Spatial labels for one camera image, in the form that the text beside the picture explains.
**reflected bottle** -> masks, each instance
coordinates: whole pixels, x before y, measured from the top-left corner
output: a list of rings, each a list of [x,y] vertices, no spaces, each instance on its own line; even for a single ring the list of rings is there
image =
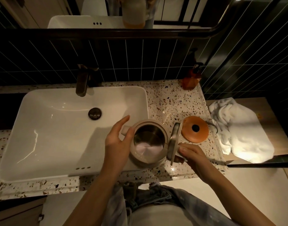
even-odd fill
[[[123,24],[127,29],[142,29],[146,21],[146,0],[124,0]]]

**mirror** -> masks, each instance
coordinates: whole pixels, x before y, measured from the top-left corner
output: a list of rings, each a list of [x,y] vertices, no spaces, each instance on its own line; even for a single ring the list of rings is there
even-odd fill
[[[0,0],[0,29],[207,29],[235,0]]]

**folded towel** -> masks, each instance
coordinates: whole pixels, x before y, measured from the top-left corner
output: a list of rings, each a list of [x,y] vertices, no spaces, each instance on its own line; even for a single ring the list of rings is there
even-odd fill
[[[262,163],[273,157],[274,147],[256,114],[233,98],[221,99],[209,106],[223,153]]]

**white sink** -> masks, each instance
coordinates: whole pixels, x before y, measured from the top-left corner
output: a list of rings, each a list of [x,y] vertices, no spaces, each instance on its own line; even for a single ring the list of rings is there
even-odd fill
[[[102,111],[98,120],[88,117],[95,107]],[[149,118],[142,87],[88,88],[85,97],[76,95],[74,88],[29,92],[0,163],[0,180],[10,183],[99,173],[105,137],[126,115],[131,115],[127,125]],[[124,168],[136,169],[131,161]]]

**faucet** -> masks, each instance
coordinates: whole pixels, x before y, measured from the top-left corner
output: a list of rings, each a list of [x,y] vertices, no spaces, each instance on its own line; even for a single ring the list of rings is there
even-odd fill
[[[76,94],[84,97],[88,86],[98,87],[101,85],[100,76],[96,74],[99,68],[90,68],[83,64],[78,64],[78,67]]]

